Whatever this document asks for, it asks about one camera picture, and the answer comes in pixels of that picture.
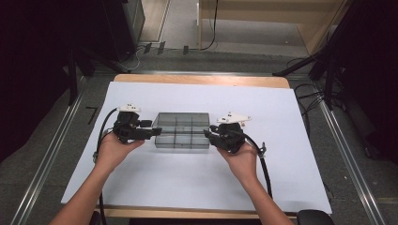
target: gray floor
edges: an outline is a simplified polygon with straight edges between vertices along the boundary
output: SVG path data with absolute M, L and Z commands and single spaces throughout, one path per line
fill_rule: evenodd
M 190 51 L 186 55 L 183 55 L 182 51 L 174 50 L 165 50 L 162 54 L 158 54 L 158 49 L 153 48 L 149 53 L 138 52 L 137 57 L 140 61 L 132 56 L 131 59 L 122 64 L 128 68 L 135 68 L 140 62 L 139 67 L 133 71 L 136 73 L 149 70 L 216 71 L 250 72 L 255 73 L 256 76 L 267 76 L 267 73 L 280 71 L 291 65 L 292 62 L 289 63 L 289 61 L 305 55 L 302 51 L 285 52 L 283 44 L 279 43 L 276 46 L 278 45 L 284 55 L 276 53 L 278 48 L 276 48 L 276 52 L 265 51 L 257 54 L 244 51 L 237 53 L 234 52 L 237 51 L 234 49 L 230 53 L 228 51 Z M 311 65 L 296 71 L 297 74 L 288 76 L 292 88 L 310 82 L 305 75 L 310 68 Z M 108 83 L 116 75 L 100 64 L 96 64 L 96 69 L 95 76 L 88 80 L 82 102 L 71 121 L 54 165 L 27 218 L 26 224 L 47 224 L 62 207 L 60 200 L 95 123 L 94 121 L 88 124 L 93 111 L 86 107 L 98 107 L 100 109 Z M 299 95 L 313 92 L 311 86 L 298 90 Z M 0 224 L 10 224 L 14 217 L 22 197 L 67 110 L 68 100 L 68 93 L 58 99 L 52 110 L 39 124 L 29 142 L 0 164 Z M 312 99 L 309 98 L 303 100 L 303 103 L 308 105 L 311 101 Z M 373 160 L 366 157 L 363 151 L 363 143 L 349 116 L 338 107 L 334 107 L 334 112 L 364 178 L 378 201 L 378 206 L 386 223 L 398 224 L 397 165 L 388 160 Z M 311 122 L 310 141 L 315 159 L 321 176 L 330 190 L 332 219 L 338 225 L 371 224 L 320 107 L 312 110 L 309 118 Z M 109 222 L 111 224 L 129 223 L 126 218 L 110 218 Z

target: wooden table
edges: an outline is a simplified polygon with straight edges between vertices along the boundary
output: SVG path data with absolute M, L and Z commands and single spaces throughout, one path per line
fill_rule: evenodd
M 120 74 L 115 77 L 114 81 L 130 83 L 185 83 L 289 88 L 289 83 L 287 82 L 287 79 L 280 77 Z M 105 206 L 105 215 L 107 217 L 119 218 L 258 218 L 255 212 L 215 212 L 214 210 L 109 206 Z
M 338 22 L 347 0 L 219 0 L 218 20 L 295 23 L 309 54 L 316 53 Z M 202 19 L 214 19 L 215 0 L 199 0 L 198 48 Z

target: transparent plastic container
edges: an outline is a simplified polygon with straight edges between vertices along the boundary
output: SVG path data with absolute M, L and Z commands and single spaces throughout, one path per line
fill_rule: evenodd
M 208 113 L 160 112 L 154 128 L 161 128 L 155 139 L 157 148 L 208 149 L 209 140 L 204 129 L 210 126 Z

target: white board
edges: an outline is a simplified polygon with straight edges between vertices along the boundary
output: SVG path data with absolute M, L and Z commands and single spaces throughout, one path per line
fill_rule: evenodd
M 265 142 L 275 202 L 284 212 L 318 209 L 331 214 L 293 90 L 218 85 L 111 82 L 82 157 L 70 178 L 66 203 L 89 175 L 100 126 L 108 112 L 133 103 L 140 119 L 158 113 L 209 113 L 210 124 L 228 112 L 249 115 L 244 132 Z M 109 119 L 111 128 L 117 112 Z M 188 209 L 254 211 L 252 202 L 214 146 L 205 150 L 157 149 L 155 139 L 134 150 L 111 174 L 104 203 Z M 257 175 L 266 187 L 261 164 Z

